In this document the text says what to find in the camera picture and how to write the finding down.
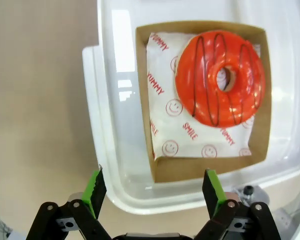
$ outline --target black knob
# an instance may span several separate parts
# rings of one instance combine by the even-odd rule
[[[244,195],[252,195],[254,193],[254,187],[253,186],[245,186],[243,189],[243,194]]]

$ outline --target white object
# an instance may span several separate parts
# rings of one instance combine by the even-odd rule
[[[249,156],[253,116],[237,126],[217,128],[201,124],[181,104],[175,85],[176,61],[193,37],[185,33],[153,32],[146,46],[154,160],[188,157],[218,161],[222,157]],[[225,87],[224,69],[218,73],[217,82]]]
[[[205,205],[202,179],[154,184],[151,176],[135,54],[135,28],[147,24],[216,20],[265,29],[272,80],[267,157],[219,179],[229,191],[300,174],[300,0],[98,0],[97,7],[99,45],[83,50],[83,67],[96,155],[115,205],[134,214]]]

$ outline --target donut hole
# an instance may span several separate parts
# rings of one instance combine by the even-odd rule
[[[232,70],[231,66],[221,68],[217,74],[216,82],[218,87],[223,92],[229,92],[236,81],[236,72]]]

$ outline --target white plastic bin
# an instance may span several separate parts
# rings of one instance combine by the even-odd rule
[[[134,214],[203,206],[202,179],[154,184],[135,55],[138,26],[183,20],[239,22],[266,30],[272,79],[265,161],[221,174],[224,189],[262,188],[300,174],[300,0],[98,0],[99,45],[83,50],[90,121],[107,196]]]

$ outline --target green strip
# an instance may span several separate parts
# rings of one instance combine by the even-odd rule
[[[99,172],[100,171],[94,171],[94,173],[90,177],[88,185],[86,186],[86,188],[82,194],[82,198],[81,198],[81,200],[89,206],[89,209],[94,218],[96,218],[96,215],[95,215],[94,209],[92,208],[91,196],[92,196],[92,192],[94,191],[95,184],[96,184],[96,178],[97,178]]]
[[[219,207],[227,200],[226,194],[224,190],[222,189],[221,183],[219,181],[219,178],[217,176],[217,173],[215,170],[208,170],[207,171],[210,182],[215,190],[215,195],[217,197],[217,203],[215,205],[214,214],[216,215]]]

